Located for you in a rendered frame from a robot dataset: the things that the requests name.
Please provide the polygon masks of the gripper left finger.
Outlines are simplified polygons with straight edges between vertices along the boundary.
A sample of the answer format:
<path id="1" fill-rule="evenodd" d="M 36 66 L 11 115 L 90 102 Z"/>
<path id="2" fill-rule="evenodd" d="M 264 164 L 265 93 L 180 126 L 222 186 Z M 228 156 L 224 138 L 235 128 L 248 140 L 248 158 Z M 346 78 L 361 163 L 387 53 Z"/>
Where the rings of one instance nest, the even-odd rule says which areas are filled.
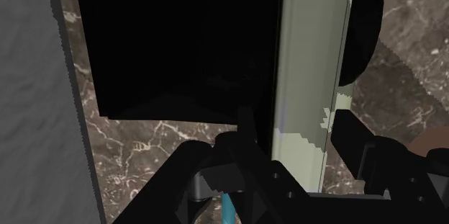
<path id="1" fill-rule="evenodd" d="M 228 194 L 242 224 L 283 224 L 272 163 L 256 143 L 250 107 L 238 111 L 237 130 L 215 144 L 180 144 L 113 224 L 194 224 L 217 195 Z"/>

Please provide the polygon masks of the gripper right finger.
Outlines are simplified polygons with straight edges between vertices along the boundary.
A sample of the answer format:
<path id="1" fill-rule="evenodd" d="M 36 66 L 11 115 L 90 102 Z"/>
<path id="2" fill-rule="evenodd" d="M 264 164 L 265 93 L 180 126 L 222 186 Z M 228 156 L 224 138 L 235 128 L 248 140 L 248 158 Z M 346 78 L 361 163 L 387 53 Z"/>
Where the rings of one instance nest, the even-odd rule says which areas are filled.
<path id="1" fill-rule="evenodd" d="M 338 197 L 360 224 L 449 224 L 449 149 L 419 156 L 397 140 L 374 135 L 350 110 L 338 109 L 331 143 L 364 196 Z"/>

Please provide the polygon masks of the brown round object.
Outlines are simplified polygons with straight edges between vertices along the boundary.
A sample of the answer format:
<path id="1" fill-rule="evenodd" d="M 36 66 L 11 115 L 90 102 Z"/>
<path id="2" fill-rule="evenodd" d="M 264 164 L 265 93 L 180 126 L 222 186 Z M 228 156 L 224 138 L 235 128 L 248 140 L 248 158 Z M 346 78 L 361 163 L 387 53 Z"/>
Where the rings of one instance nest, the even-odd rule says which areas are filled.
<path id="1" fill-rule="evenodd" d="M 423 157 L 436 148 L 449 149 L 449 127 L 428 128 L 407 145 L 409 151 Z"/>

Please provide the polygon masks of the blue stick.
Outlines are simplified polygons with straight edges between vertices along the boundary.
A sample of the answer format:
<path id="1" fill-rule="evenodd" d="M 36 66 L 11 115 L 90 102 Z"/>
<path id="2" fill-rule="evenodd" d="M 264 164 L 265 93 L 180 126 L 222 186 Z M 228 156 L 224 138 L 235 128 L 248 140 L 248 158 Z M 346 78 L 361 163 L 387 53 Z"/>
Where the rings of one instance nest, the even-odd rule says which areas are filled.
<path id="1" fill-rule="evenodd" d="M 235 224 L 235 207 L 229 194 L 223 194 L 222 198 L 222 224 Z"/>

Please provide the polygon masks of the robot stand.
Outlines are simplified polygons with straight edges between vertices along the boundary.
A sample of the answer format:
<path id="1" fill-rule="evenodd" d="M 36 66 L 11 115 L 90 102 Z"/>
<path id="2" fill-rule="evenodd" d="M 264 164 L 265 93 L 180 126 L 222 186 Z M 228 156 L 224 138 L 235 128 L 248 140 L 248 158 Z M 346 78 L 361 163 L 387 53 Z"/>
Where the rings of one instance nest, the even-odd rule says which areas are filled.
<path id="1" fill-rule="evenodd" d="M 235 124 L 320 192 L 353 0 L 78 0 L 112 120 Z"/>

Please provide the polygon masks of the black round object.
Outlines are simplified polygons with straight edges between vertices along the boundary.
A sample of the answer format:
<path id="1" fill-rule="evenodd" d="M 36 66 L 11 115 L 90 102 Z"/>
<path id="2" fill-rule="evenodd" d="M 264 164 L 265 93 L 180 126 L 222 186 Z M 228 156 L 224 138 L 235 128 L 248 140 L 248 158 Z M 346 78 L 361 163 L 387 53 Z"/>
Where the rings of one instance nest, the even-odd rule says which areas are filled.
<path id="1" fill-rule="evenodd" d="M 381 30 L 384 0 L 352 0 L 340 86 L 353 83 L 367 68 Z"/>

